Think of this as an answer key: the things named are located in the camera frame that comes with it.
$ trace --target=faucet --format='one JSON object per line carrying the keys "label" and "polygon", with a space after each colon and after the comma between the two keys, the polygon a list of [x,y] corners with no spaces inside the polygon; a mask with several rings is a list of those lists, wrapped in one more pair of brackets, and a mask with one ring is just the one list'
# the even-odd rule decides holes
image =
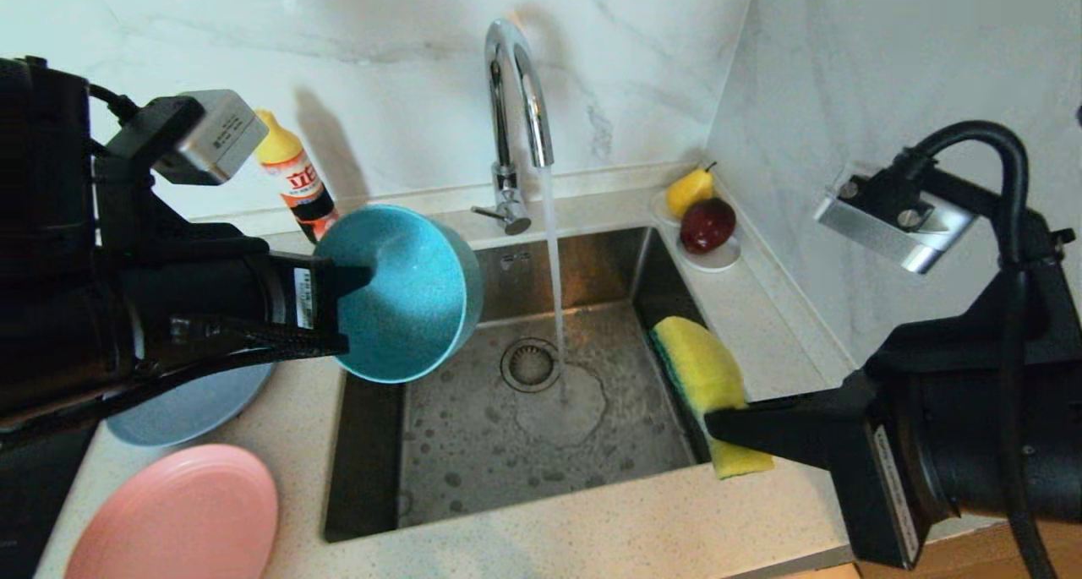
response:
{"label": "faucet", "polygon": [[506,56],[518,79],[523,95],[523,113],[529,126],[530,153],[533,167],[544,168],[553,163],[552,140],[549,137],[549,113],[541,82],[530,62],[530,48],[526,37],[516,25],[506,19],[497,19],[488,28],[485,37],[485,64],[488,68],[488,93],[492,102],[492,132],[496,135],[496,162],[492,163],[492,185],[496,188],[496,210],[472,208],[474,213],[496,219],[507,235],[518,235],[530,227],[529,212],[518,187],[518,173],[511,148],[507,145],[506,94],[503,87]]}

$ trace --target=stainless steel sink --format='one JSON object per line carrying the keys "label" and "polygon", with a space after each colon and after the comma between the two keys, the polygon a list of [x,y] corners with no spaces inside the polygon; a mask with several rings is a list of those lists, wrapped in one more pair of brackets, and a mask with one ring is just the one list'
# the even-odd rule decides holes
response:
{"label": "stainless steel sink", "polygon": [[344,374],[324,536],[365,537],[705,462],[649,329],[702,324],[656,229],[559,240],[558,369],[543,241],[477,252],[481,324],[405,385]]}

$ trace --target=speckled countertop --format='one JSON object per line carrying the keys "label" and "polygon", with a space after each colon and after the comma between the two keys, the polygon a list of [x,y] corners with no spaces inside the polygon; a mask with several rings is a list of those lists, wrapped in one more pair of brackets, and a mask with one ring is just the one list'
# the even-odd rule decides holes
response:
{"label": "speckled countertop", "polygon": [[[652,224],[648,202],[656,192],[558,200],[560,235]],[[436,218],[475,249],[512,240],[484,218],[461,212]],[[673,250],[674,234],[663,236]],[[536,226],[513,240],[541,237],[543,229]],[[311,251],[300,234],[270,241],[276,249]],[[844,374],[823,372],[844,359],[820,344],[823,333],[799,314],[793,295],[784,291],[787,282],[777,280],[767,253],[747,229],[741,242],[744,259],[726,272],[705,274],[683,263],[681,271],[712,330],[741,364],[749,397],[834,385]],[[324,506],[343,379],[331,358],[279,365],[240,417],[189,444],[235,444],[258,455],[274,474],[280,515],[266,577],[675,578],[756,569],[770,576],[769,567],[792,571],[849,557],[829,474],[781,459],[774,471],[725,482],[714,479],[709,465],[698,465],[329,544],[321,537]],[[100,429],[38,577],[62,576],[79,535],[105,499],[173,450],[134,448]],[[934,534],[985,524],[951,521]]]}

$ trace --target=white marble backsplash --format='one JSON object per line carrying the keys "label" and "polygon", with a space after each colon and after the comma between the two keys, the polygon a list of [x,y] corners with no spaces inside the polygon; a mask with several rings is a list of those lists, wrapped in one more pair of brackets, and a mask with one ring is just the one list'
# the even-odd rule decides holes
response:
{"label": "white marble backsplash", "polygon": [[[989,119],[1026,143],[1029,205],[1082,229],[1080,104],[1082,0],[752,0],[708,156],[859,364],[894,326],[965,310],[997,252],[982,222],[911,275],[813,222],[824,187],[849,160],[889,162],[942,126]],[[940,167],[1000,185],[989,148],[950,148]],[[1080,263],[1071,245],[1077,299]]]}
{"label": "white marble backsplash", "polygon": [[[344,202],[475,185],[494,156],[488,24],[528,37],[557,174],[692,160],[749,0],[4,0],[0,56],[47,56],[138,102],[228,87],[301,132]],[[115,132],[94,106],[95,136]],[[158,192],[193,218],[280,208],[249,162]]]}

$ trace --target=apple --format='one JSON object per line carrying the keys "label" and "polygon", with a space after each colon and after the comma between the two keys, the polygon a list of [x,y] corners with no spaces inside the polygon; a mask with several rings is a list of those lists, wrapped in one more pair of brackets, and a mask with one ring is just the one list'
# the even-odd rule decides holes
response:
{"label": "apple", "polygon": [[714,197],[688,208],[679,225],[679,242],[688,253],[707,253],[729,240],[737,214],[726,201]]}

